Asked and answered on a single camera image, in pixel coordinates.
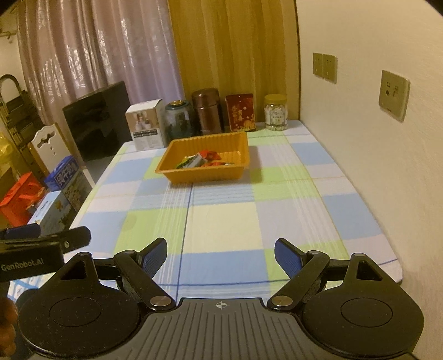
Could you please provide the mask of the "person's hand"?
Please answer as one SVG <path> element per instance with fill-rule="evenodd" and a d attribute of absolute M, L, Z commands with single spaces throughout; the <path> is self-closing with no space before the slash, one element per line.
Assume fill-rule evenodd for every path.
<path fill-rule="evenodd" d="M 7 297 L 1 298 L 0 305 L 0 352 L 1 357 L 10 357 L 16 351 L 15 325 L 18 318 L 17 306 Z"/>

